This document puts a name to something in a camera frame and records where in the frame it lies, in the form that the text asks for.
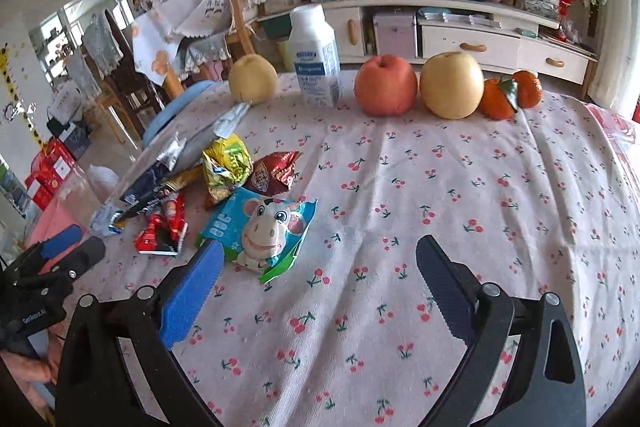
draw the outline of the bottle cap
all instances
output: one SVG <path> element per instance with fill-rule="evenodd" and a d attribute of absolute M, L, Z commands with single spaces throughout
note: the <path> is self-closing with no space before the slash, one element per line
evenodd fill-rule
<path fill-rule="evenodd" d="M 298 6 L 290 12 L 292 26 L 306 26 L 324 22 L 324 10 L 321 4 Z"/>

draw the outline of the screw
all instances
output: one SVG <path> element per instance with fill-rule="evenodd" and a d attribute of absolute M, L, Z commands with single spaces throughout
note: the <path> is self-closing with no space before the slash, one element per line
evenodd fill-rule
<path fill-rule="evenodd" d="M 88 308 L 89 306 L 91 306 L 94 303 L 94 297 L 92 295 L 83 295 L 80 300 L 78 301 L 78 304 L 80 304 L 80 306 L 82 308 Z"/>
<path fill-rule="evenodd" d="M 560 303 L 560 298 L 555 293 L 549 292 L 545 295 L 545 299 L 552 306 L 558 306 L 558 304 Z"/>
<path fill-rule="evenodd" d="M 136 292 L 136 295 L 138 299 L 146 301 L 154 296 L 154 289 L 151 286 L 142 286 L 142 288 Z"/>
<path fill-rule="evenodd" d="M 500 286 L 492 282 L 488 282 L 482 286 L 482 291 L 490 297 L 497 297 L 500 295 Z"/>

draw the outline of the pink box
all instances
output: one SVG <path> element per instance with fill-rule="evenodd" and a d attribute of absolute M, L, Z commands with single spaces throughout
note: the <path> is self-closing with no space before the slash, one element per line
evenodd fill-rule
<path fill-rule="evenodd" d="M 415 11 L 395 10 L 379 12 L 373 16 L 378 55 L 397 55 L 402 58 L 418 56 L 415 33 Z"/>

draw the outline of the white plastic bottle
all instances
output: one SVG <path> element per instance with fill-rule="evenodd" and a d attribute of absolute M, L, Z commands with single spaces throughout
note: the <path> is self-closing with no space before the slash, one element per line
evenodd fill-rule
<path fill-rule="evenodd" d="M 334 29 L 324 20 L 322 5 L 294 8 L 289 53 L 307 105 L 333 107 L 340 97 L 340 60 Z"/>

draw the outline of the bottle label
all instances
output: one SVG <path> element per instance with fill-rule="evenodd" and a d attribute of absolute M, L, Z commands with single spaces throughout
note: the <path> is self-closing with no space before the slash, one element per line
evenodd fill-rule
<path fill-rule="evenodd" d="M 338 102 L 340 62 L 335 41 L 318 51 L 298 51 L 294 66 L 300 91 L 308 105 L 332 107 Z"/>

